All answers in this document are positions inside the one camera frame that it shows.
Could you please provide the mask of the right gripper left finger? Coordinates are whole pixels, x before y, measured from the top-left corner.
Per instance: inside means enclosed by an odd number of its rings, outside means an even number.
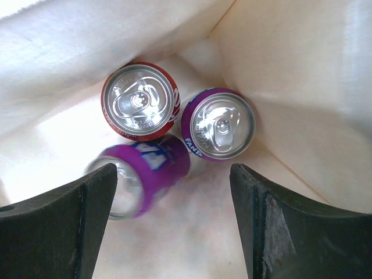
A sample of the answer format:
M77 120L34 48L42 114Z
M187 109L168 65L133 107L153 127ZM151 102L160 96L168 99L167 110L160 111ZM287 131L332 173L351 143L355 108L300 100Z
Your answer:
M92 278L117 185L99 169L1 208L1 278Z

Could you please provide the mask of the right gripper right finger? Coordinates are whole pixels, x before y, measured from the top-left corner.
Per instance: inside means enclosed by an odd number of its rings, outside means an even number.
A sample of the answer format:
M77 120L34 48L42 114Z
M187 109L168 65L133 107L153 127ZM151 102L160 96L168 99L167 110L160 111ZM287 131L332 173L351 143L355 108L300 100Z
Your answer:
M249 278L370 278L371 215L305 197L244 164L230 188Z

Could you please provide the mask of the purple can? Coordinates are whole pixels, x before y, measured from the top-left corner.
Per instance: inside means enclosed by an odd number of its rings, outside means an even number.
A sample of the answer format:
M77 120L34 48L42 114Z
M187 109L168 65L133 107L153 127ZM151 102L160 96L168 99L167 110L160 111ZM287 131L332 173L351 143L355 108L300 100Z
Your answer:
M191 153L218 162L243 153L251 144L255 115L244 96L228 88L208 88L181 105L180 131Z
M117 144L104 149L85 168L88 174L108 163L117 168L117 187L109 219L136 218L150 211L191 167L187 147L175 135Z

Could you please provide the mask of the red can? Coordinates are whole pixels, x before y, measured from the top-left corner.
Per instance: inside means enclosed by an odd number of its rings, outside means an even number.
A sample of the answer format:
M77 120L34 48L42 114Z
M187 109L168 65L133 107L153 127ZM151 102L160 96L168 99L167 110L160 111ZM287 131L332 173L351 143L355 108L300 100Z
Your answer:
M119 68L106 79L101 92L102 113L108 125L133 141L165 135L177 120L180 102L172 76L148 62Z

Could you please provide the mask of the beige canvas bag orange handles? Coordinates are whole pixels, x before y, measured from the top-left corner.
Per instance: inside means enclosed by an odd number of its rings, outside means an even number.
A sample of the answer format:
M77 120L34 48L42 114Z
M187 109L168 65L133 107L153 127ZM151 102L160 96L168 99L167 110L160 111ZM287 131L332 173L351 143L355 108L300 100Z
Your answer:
M182 97L240 92L256 137L231 161L195 161L145 215L108 221L94 278L249 278L235 163L371 215L370 1L2 1L1 208L120 142L99 95L133 60L160 63Z

